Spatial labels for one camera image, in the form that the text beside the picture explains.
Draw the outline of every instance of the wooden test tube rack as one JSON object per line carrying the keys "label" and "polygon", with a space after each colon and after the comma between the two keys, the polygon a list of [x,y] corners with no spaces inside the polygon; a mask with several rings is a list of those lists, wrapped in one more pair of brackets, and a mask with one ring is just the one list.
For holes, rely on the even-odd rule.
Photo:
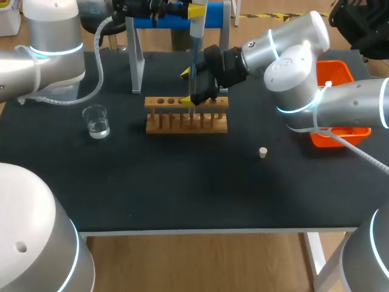
{"label": "wooden test tube rack", "polygon": [[[229,107],[228,97],[218,97],[215,101],[208,99],[205,103],[192,107],[201,113],[166,113],[166,110],[190,109],[181,103],[182,97],[146,97],[147,115],[146,133],[149,134],[206,134],[226,133]],[[211,110],[217,113],[204,113]]]}

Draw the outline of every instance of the floor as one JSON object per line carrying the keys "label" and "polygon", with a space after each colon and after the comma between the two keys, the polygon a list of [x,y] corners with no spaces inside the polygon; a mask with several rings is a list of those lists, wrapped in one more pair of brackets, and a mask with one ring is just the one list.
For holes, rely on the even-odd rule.
{"label": "floor", "polygon": [[[332,1],[242,0],[241,14],[329,13]],[[282,24],[276,18],[240,19],[239,27],[232,27],[231,46]],[[336,29],[329,27],[329,34],[331,48],[349,49]],[[91,50],[93,36],[84,31],[83,37],[85,48]],[[218,43],[218,37],[217,30],[206,31],[204,45]],[[119,44],[126,44],[124,34],[117,38]],[[171,50],[169,30],[144,30],[141,38],[144,50]],[[24,20],[18,36],[0,38],[3,50],[17,44],[29,44]],[[372,75],[389,76],[389,67],[382,61],[369,61],[368,67]],[[329,258],[343,234],[320,236]],[[312,277],[302,243],[301,234],[231,234],[99,237],[89,246],[97,273],[95,292],[308,292]],[[332,291],[344,290],[339,282]]]}

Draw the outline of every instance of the blue cylinder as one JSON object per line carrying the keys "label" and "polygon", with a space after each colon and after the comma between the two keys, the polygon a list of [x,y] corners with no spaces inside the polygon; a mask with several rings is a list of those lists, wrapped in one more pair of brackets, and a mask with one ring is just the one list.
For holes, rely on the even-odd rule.
{"label": "blue cylinder", "polygon": [[[165,15],[164,18],[159,18],[157,27],[153,27],[151,19],[134,18],[134,27],[136,29],[189,29],[190,20],[182,19],[179,16]],[[222,29],[223,28],[223,3],[211,2],[208,3],[207,18],[205,19],[206,29]]]}

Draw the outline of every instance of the black table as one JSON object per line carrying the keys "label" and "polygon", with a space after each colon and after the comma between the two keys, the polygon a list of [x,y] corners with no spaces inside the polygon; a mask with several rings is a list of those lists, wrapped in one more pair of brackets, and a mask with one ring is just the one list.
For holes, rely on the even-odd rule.
{"label": "black table", "polygon": [[[356,80],[369,73],[356,51],[329,52]],[[81,232],[321,230],[354,228],[387,197],[387,177],[347,149],[319,150],[288,130],[262,80],[229,91],[228,134],[146,135],[145,96],[184,96],[185,53],[145,54],[141,95],[131,94],[128,55],[102,53],[105,85],[86,104],[6,104],[0,161],[40,176]],[[94,56],[80,95],[97,82]],[[107,107],[111,135],[88,136],[81,112]],[[360,148],[383,163],[389,133]],[[265,159],[258,149],[266,147]]]}

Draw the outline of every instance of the orange bin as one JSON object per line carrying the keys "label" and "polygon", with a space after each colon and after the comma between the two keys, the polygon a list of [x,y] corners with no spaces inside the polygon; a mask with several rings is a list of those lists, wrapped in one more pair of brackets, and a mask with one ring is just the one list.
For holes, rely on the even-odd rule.
{"label": "orange bin", "polygon": [[[353,82],[345,62],[340,60],[318,61],[317,62],[317,82],[319,86],[325,86],[327,81],[332,81],[333,86]],[[371,133],[371,128],[351,128],[351,127],[334,127],[332,133],[342,137],[353,145],[358,145],[362,139],[367,138]],[[316,147],[344,147],[333,138],[321,134],[310,133],[311,139]]]}

